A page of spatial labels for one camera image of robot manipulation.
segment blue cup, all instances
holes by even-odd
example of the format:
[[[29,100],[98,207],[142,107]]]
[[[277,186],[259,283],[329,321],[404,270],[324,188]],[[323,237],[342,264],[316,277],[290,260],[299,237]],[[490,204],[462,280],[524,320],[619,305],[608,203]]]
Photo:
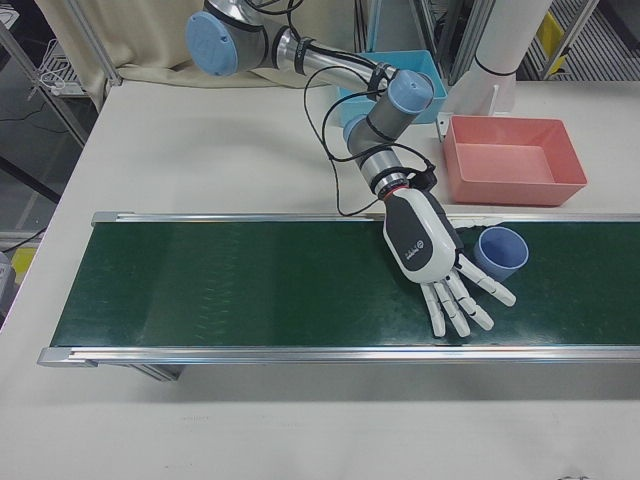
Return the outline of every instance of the blue cup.
[[[490,227],[473,247],[476,265],[499,282],[505,281],[529,260],[529,247],[513,230]]]

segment plastic container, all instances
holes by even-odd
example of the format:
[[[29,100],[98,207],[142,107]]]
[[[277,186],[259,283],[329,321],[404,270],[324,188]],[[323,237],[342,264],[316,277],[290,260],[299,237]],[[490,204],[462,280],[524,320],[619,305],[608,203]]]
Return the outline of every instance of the plastic container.
[[[587,184],[560,120],[454,115],[444,154],[460,203],[558,206]]]
[[[473,256],[484,273],[503,282],[527,263],[529,247],[513,230],[490,227],[480,234]]]
[[[0,252],[0,315],[6,316],[15,293],[14,282],[16,272],[11,266],[11,260]]]
[[[414,50],[408,52],[375,52],[361,53],[361,56],[375,62],[385,62],[399,69],[413,70],[424,73],[433,82],[434,97],[429,107],[422,112],[413,123],[433,123],[437,120],[438,112],[447,98],[447,90],[442,84],[438,69],[433,63],[431,54],[426,50]],[[349,90],[338,88],[338,98],[349,95]],[[366,115],[373,107],[374,102],[366,97],[356,97],[347,100],[340,105],[340,124],[344,127],[349,120],[357,115]]]

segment robotic finger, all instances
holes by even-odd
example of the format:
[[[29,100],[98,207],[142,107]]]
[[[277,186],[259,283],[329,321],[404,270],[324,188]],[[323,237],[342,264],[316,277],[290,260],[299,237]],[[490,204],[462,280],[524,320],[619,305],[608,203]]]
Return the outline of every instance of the robotic finger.
[[[462,309],[485,330],[491,330],[493,328],[493,319],[489,314],[471,298],[469,291],[462,283],[458,272],[451,271],[451,274],[445,278],[445,282],[451,290],[453,297],[456,299]]]
[[[515,295],[511,293],[507,287],[489,277],[464,255],[459,256],[456,269],[480,288],[496,297],[507,307],[512,307],[516,303]]]
[[[469,324],[467,323],[466,318],[464,318],[464,314],[456,305],[456,302],[449,292],[447,286],[442,282],[434,282],[433,287],[438,294],[440,303],[442,303],[445,312],[447,312],[451,323],[453,323],[456,332],[458,332],[458,335],[460,335],[461,337],[469,336],[469,334],[471,333]]]
[[[440,309],[438,296],[433,289],[433,286],[429,283],[421,284],[420,288],[422,288],[422,295],[424,296],[424,300],[427,302],[427,308],[429,309],[433,334],[436,337],[443,337],[446,330],[444,326],[444,315],[442,315],[442,310]]]

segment white table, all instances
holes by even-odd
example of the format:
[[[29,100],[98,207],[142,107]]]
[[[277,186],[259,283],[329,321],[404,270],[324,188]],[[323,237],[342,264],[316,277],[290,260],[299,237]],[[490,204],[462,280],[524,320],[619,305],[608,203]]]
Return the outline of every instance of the white table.
[[[312,94],[318,118],[328,93]],[[518,86],[515,113],[562,118],[591,180],[544,213],[639,211],[639,111],[640,84]],[[190,367],[161,384],[35,365],[95,211],[333,213],[304,122],[295,90],[113,89],[0,333],[0,477],[635,477],[634,366]],[[433,126],[403,141],[442,164]],[[355,167],[340,171],[347,208],[367,202]],[[440,179],[447,210],[469,211],[448,205]]]

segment pink bin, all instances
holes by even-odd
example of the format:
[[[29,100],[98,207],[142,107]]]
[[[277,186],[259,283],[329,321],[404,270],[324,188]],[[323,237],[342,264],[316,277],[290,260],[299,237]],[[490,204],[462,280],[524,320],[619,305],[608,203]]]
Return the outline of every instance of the pink bin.
[[[587,184],[560,120],[454,115],[444,154],[460,203],[557,206]]]

